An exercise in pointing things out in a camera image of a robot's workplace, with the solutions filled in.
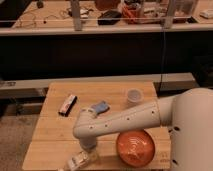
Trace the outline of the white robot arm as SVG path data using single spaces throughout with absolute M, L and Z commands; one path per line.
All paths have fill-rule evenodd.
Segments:
M 213 171 L 212 89 L 190 89 L 101 118 L 84 108 L 73 135 L 89 150 L 99 136 L 159 126 L 172 128 L 171 171 Z

